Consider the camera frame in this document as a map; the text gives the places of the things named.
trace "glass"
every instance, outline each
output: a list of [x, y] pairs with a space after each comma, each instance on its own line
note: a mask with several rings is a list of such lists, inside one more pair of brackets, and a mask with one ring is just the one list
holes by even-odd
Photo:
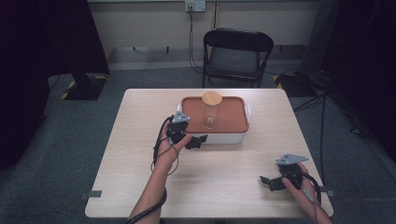
[[204, 127], [215, 129], [218, 126], [219, 105], [205, 104]]
[[215, 129], [219, 121], [219, 104], [222, 96], [216, 91], [207, 91], [202, 96], [205, 106], [203, 124], [207, 129]]

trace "tan lid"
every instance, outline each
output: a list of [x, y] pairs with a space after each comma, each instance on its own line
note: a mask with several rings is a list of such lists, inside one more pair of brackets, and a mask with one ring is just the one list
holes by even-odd
[[206, 105], [218, 105], [222, 101], [222, 96], [216, 91], [207, 91], [202, 95], [202, 101]]

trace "electrical outlet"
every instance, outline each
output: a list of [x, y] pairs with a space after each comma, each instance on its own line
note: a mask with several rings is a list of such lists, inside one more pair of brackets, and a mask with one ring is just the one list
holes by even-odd
[[203, 0], [187, 0], [184, 1], [185, 11], [205, 11], [206, 2]]
[[195, 1], [184, 1], [184, 10], [185, 11], [194, 11], [195, 10]]
[[195, 1], [194, 11], [205, 11], [206, 2], [203, 0]]

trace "orange tray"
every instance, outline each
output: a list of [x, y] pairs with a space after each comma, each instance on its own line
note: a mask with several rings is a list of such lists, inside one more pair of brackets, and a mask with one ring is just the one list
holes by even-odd
[[200, 96], [183, 98], [181, 106], [183, 113], [191, 118], [187, 133], [245, 133], [248, 131], [245, 102], [240, 97], [222, 97], [219, 104], [218, 126], [215, 129], [204, 127], [205, 105]]

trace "table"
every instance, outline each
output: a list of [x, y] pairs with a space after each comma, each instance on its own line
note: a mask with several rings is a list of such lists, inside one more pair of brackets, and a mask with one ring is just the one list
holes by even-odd
[[[134, 89], [125, 92], [92, 190], [88, 217], [128, 217], [149, 175], [158, 131], [186, 96], [218, 91], [240, 96], [251, 108], [249, 130], [237, 145], [183, 149], [176, 172], [168, 177], [163, 218], [305, 217], [286, 190], [270, 191], [259, 175], [280, 176], [276, 160], [284, 153], [306, 156], [304, 165], [319, 182], [318, 171], [292, 112], [278, 89]], [[332, 205], [322, 193], [322, 206]]]

